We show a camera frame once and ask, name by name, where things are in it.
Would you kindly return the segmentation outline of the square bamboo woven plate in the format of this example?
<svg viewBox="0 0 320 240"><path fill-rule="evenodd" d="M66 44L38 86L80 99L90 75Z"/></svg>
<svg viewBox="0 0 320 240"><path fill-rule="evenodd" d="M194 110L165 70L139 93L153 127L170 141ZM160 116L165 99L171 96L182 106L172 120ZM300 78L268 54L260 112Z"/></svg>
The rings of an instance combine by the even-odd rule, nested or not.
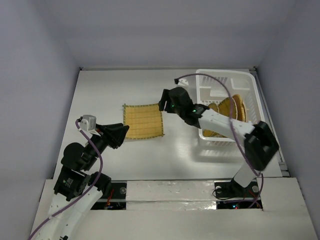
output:
<svg viewBox="0 0 320 240"><path fill-rule="evenodd" d="M164 123L157 103L123 105L123 124L129 126L127 140L147 140L163 137Z"/></svg>

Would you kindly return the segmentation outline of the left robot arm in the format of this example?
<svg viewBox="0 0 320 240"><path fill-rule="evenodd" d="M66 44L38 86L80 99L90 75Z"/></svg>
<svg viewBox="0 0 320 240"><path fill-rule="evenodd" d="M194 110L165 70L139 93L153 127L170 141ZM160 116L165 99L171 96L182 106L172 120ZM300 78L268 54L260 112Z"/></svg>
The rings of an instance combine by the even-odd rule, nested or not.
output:
<svg viewBox="0 0 320 240"><path fill-rule="evenodd" d="M48 216L35 234L37 240L72 240L97 200L112 193L112 180L102 173L102 153L119 148L130 127L100 125L92 115L80 117L75 125L87 144L73 142L64 149Z"/></svg>

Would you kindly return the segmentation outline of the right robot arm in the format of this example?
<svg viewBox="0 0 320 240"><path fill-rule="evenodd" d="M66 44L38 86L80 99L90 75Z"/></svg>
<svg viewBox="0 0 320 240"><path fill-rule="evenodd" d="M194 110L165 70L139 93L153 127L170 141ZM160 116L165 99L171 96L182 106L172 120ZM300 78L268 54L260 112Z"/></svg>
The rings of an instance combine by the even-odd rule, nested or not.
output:
<svg viewBox="0 0 320 240"><path fill-rule="evenodd" d="M187 125L209 130L235 141L244 157L244 164L229 182L224 182L216 192L220 198L242 198L249 185L262 175L279 144L269 125L239 121L222 115L203 104L194 104L182 87L164 89L158 108L161 112L177 114Z"/></svg>

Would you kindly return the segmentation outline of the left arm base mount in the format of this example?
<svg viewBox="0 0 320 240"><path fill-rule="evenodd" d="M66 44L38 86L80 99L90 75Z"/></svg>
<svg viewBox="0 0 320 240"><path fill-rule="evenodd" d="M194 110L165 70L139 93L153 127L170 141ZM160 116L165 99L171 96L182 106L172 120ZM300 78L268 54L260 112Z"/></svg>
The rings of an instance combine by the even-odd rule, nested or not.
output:
<svg viewBox="0 0 320 240"><path fill-rule="evenodd" d="M103 195L92 207L91 210L125 210L127 201L127 182L113 181L110 193Z"/></svg>

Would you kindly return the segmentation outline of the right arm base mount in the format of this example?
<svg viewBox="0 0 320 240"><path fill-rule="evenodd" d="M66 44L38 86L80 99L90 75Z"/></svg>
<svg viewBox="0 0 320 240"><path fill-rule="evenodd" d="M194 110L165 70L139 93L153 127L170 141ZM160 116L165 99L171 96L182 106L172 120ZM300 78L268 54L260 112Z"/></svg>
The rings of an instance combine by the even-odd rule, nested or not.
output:
<svg viewBox="0 0 320 240"><path fill-rule="evenodd" d="M263 209L256 179L247 187L238 186L232 180L216 181L212 195L218 210Z"/></svg>

